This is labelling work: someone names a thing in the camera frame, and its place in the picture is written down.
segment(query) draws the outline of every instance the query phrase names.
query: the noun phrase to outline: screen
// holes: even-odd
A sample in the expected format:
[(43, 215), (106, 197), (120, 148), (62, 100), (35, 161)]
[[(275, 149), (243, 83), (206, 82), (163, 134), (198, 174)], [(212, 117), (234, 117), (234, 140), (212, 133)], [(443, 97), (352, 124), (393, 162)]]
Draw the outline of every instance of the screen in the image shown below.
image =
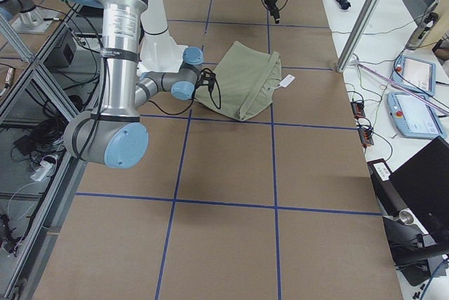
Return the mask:
[(436, 137), (390, 175), (399, 196), (438, 243), (449, 241), (449, 144)]
[(408, 129), (414, 133), (439, 135), (439, 129), (430, 108), (411, 95), (397, 95)]
[(406, 62), (404, 63), (404, 72), (402, 75), (404, 79), (412, 83), (414, 86), (428, 91), (430, 89), (431, 76), (431, 64), (406, 58)]

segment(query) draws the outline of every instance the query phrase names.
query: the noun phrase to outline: olive fabric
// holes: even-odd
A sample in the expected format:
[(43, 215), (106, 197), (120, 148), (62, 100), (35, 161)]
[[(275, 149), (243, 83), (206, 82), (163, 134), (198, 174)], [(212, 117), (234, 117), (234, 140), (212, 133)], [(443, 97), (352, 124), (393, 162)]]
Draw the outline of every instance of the olive fabric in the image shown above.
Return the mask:
[[(281, 81), (281, 60), (275, 51), (261, 53), (235, 41), (214, 72), (220, 86), (222, 105), (217, 109), (207, 87), (196, 91), (196, 101), (232, 119), (245, 121), (272, 103), (274, 88)], [(217, 86), (213, 99), (218, 104)]]

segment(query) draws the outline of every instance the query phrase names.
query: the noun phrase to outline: white table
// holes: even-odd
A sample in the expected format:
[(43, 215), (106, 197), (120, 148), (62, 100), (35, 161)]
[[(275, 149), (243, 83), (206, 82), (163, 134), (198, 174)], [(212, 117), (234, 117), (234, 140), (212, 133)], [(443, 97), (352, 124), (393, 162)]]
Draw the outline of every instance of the white table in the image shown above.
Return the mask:
[[(348, 11), (344, 11), (340, 9), (340, 6), (335, 0), (323, 0), (330, 28), (333, 31), (335, 49), (339, 55), (342, 52), (349, 37), (349, 32), (354, 26), (357, 16), (365, 2), (365, 0), (348, 1), (351, 3), (351, 8), (349, 8)], [(367, 33), (388, 32), (391, 29), (401, 27), (405, 24), (408, 25), (388, 34), (367, 35)], [(357, 45), (355, 53), (358, 55), (360, 61), (378, 63), (383, 60), (394, 60), (403, 50), (404, 45), (415, 28), (416, 24), (402, 0), (381, 0), (366, 27), (366, 34), (362, 36)], [(444, 83), (449, 82), (449, 77), (443, 71), (443, 68), (438, 63), (438, 60), (431, 49), (421, 48), (415, 51), (407, 50), (404, 52), (404, 55), (434, 62), (436, 64), (437, 81), (442, 81)], [(383, 62), (378, 65), (366, 65), (386, 77), (390, 76), (393, 69), (393, 62)], [(355, 91), (362, 94), (365, 100), (379, 100), (378, 96), (361, 88), (360, 78), (355, 67), (346, 68), (344, 71), (344, 79), (346, 83), (352, 84), (355, 87)], [(361, 81), (364, 88), (379, 94), (382, 93), (382, 86), (385, 82), (381, 79), (361, 70)], [(348, 90), (353, 90), (350, 85), (348, 85), (347, 88)], [(397, 91), (397, 89), (389, 86), (385, 91), (377, 113), (375, 132), (389, 140), (393, 146), (393, 155), (388, 161), (388, 165), (395, 171), (428, 144), (430, 140), (409, 139), (400, 135), (387, 111), (386, 94), (391, 91)], [(437, 86), (435, 98), (449, 105), (449, 87)], [(371, 101), (365, 103), (366, 116), (373, 124), (375, 122), (375, 112), (378, 105), (378, 103)], [(443, 123), (446, 132), (449, 132), (449, 118), (443, 118), (441, 119), (441, 122)], [(373, 140), (375, 145), (367, 148), (366, 160), (371, 161), (378, 158), (388, 158), (390, 154), (389, 145), (376, 135), (373, 137)], [(419, 286), (411, 287), (403, 277), (402, 273), (398, 272), (398, 278), (404, 299), (411, 299), (413, 294), (416, 291), (419, 291)], [(446, 300), (448, 294), (449, 278), (435, 278), (435, 280), (432, 281), (424, 300)]]

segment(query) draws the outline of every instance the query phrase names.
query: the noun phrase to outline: black monitor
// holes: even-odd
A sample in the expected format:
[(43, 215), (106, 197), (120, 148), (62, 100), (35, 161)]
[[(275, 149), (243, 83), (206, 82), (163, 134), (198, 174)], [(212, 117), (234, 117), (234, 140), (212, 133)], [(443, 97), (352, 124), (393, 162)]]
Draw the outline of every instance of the black monitor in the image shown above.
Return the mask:
[(449, 242), (449, 144), (436, 137), (389, 179), (433, 239)]

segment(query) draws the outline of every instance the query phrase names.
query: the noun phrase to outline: blue cable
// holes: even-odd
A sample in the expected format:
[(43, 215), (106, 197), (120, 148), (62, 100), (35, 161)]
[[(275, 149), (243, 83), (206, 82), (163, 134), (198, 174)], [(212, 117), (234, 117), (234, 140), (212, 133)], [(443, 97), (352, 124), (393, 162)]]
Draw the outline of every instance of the blue cable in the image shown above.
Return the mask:
[(430, 283), (432, 282), (432, 280), (434, 279), (436, 273), (438, 272), (438, 270), (440, 269), (440, 267), (442, 267), (442, 265), (444, 265), (445, 263), (447, 263), (449, 261), (449, 258), (444, 259), (437, 268), (435, 268), (435, 271), (432, 273), (432, 275), (430, 276), (429, 282), (427, 283), (426, 287), (424, 288), (424, 290), (422, 291), (422, 296), (421, 296), (421, 300), (423, 300), (424, 295), (427, 292), (427, 289), (430, 286)]

